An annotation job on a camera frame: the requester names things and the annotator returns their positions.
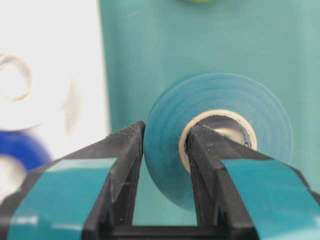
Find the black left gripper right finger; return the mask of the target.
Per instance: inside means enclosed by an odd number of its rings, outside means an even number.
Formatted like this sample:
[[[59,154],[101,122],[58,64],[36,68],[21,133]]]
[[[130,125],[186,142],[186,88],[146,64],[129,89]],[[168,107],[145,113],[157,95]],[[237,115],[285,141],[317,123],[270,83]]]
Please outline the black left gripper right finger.
[[[186,140],[197,224],[227,240],[317,240],[320,196],[302,173],[202,125]]]

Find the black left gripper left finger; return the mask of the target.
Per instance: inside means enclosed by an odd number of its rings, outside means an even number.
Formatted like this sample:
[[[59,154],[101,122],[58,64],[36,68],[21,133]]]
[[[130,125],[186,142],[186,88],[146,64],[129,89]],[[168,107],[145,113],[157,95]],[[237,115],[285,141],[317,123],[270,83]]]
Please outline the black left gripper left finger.
[[[98,240],[133,222],[145,124],[34,169],[0,207],[3,240]]]

